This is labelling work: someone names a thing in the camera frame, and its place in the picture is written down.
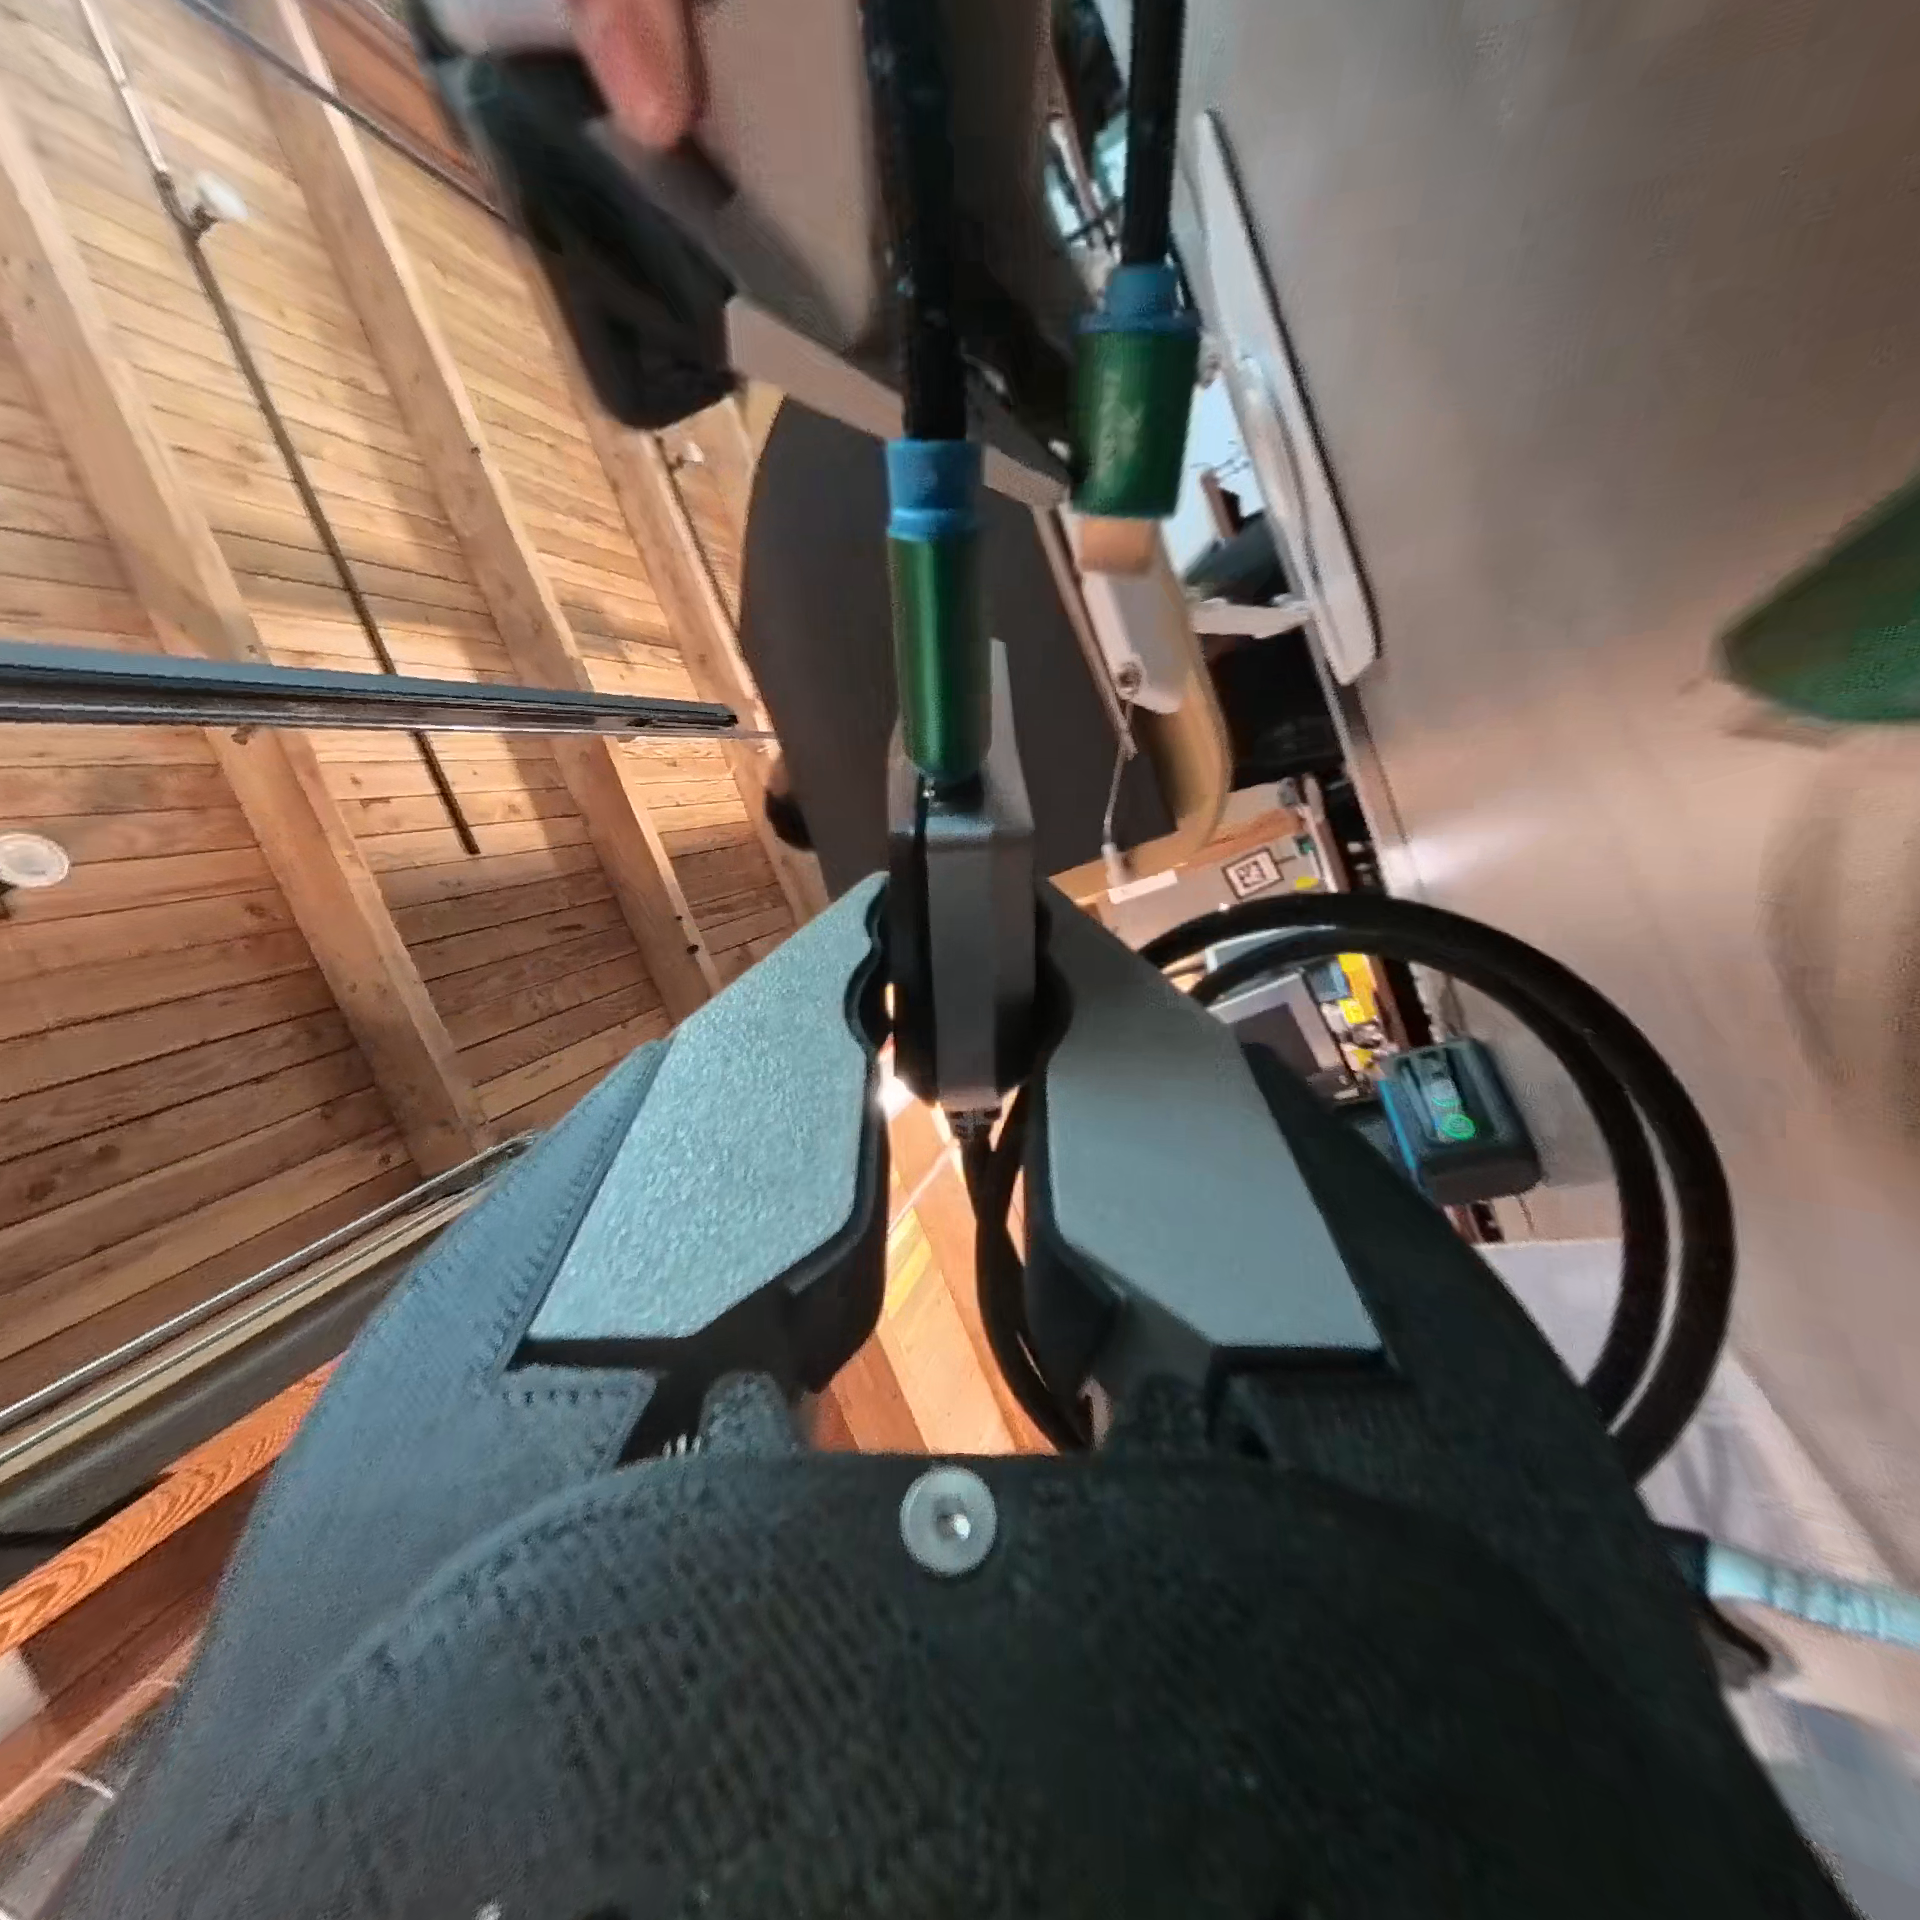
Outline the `dark steel beam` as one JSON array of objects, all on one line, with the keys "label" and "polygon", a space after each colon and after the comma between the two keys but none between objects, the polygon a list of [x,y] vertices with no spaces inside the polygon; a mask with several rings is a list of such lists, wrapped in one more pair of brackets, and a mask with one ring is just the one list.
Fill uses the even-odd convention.
[{"label": "dark steel beam", "polygon": [[131,1485],[158,1482],[158,1441],[232,1383],[254,1383],[254,1353],[298,1343],[334,1305],[362,1305],[405,1251],[470,1213],[539,1134],[514,1134],[454,1173],[285,1251],[273,1265],[209,1289],[187,1312],[86,1355],[80,1368],[0,1407],[6,1550],[64,1549]]}]

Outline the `black silver HDMI switch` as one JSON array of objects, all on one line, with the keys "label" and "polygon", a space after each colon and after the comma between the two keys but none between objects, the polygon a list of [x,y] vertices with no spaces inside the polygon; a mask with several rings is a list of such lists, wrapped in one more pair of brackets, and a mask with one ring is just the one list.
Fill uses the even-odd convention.
[{"label": "black silver HDMI switch", "polygon": [[1019,752],[1010,652],[989,643],[989,752],[975,788],[940,794],[891,741],[886,961],[895,1076],[919,1102],[998,1117],[1036,1063],[1036,805]]}]

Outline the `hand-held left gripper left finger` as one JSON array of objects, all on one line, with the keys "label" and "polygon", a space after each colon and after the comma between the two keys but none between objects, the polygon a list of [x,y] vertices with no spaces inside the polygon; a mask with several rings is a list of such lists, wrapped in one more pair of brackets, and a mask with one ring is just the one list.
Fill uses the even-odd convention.
[{"label": "hand-held left gripper left finger", "polygon": [[527,1328],[534,1363],[818,1393],[886,1298],[886,877],[693,1008]]}]

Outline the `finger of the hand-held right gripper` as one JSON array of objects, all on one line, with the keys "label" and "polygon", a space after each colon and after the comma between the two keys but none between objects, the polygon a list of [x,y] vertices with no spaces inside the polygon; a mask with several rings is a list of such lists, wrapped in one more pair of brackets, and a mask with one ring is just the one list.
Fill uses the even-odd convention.
[{"label": "finger of the hand-held right gripper", "polygon": [[[1046,6],[940,6],[952,35],[957,333],[984,486],[1068,495],[1068,333],[1082,272],[1045,196]],[[875,132],[861,6],[699,6],[699,149],[737,186],[705,219],[737,278],[725,356],[749,380],[862,438],[905,435],[905,315],[886,272]]]}]

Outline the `black ceiling track rail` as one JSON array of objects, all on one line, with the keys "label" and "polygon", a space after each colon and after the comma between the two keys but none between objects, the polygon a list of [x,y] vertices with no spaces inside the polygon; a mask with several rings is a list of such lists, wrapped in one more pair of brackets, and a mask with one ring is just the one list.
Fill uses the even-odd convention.
[{"label": "black ceiling track rail", "polygon": [[768,741],[712,699],[0,643],[0,719]]}]

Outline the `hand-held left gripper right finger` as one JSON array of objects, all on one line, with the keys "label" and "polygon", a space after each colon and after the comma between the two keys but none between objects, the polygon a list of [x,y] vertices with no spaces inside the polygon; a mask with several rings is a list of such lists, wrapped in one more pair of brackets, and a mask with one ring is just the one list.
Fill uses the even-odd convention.
[{"label": "hand-held left gripper right finger", "polygon": [[1045,894],[1025,1328],[1063,1393],[1385,1368],[1385,1328],[1229,1030]]}]

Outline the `black device green display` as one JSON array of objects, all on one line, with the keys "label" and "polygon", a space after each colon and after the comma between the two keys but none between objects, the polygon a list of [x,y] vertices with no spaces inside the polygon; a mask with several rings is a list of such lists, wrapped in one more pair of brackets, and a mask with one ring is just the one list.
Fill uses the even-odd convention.
[{"label": "black device green display", "polygon": [[1494,1048],[1476,1035],[1390,1058],[1377,1102],[1400,1173],[1438,1204],[1494,1204],[1548,1179],[1537,1142],[1525,1134]]}]

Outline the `black ceiling pipe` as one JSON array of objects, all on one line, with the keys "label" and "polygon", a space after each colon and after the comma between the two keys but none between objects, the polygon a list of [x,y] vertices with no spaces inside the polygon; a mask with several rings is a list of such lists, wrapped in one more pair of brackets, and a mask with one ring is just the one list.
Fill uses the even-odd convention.
[{"label": "black ceiling pipe", "polygon": [[368,652],[375,652],[375,669],[381,669],[381,675],[399,675],[399,661],[391,661],[391,652],[387,652],[387,633],[381,633],[381,624],[375,624],[375,605],[368,605],[368,592],[362,592],[362,580],[357,580],[357,566],[346,566],[346,552],[338,552],[338,537],[334,537],[334,524],[328,524],[328,502],[323,502],[323,489],[317,489],[317,480],[309,480],[309,468],[302,468],[302,444],[298,444],[298,435],[287,435],[287,421],[285,421],[285,407],[273,407],[273,392],[270,392],[270,374],[254,370],[250,333],[240,333],[240,321],[239,321],[239,310],[232,310],[232,293],[221,293],[209,254],[205,254],[205,239],[209,239],[209,231],[216,231],[216,219],[182,219],[182,224],[180,224],[180,243],[182,243],[182,254],[187,254],[187,278],[198,278],[198,289],[205,289],[205,300],[209,300],[209,315],[216,315],[216,327],[221,327],[221,346],[232,346],[232,360],[239,360],[239,374],[240,374],[240,385],[250,385],[263,424],[270,424],[270,438],[273,438],[273,450],[285,450],[285,474],[287,474],[287,486],[298,486],[298,495],[302,495],[302,519],[309,519],[309,532],[323,537],[323,556],[334,566],[334,582],[338,582],[338,596],[346,596],[346,609],[357,609],[357,624],[362,624],[362,633],[368,633]]}]

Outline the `person's right hand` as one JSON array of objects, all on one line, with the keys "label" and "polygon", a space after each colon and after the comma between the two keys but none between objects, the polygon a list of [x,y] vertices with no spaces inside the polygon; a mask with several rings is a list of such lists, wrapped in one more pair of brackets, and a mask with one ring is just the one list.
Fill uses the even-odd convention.
[{"label": "person's right hand", "polygon": [[705,65],[687,0],[572,0],[576,54],[608,120],[642,149],[678,149],[705,110]]}]

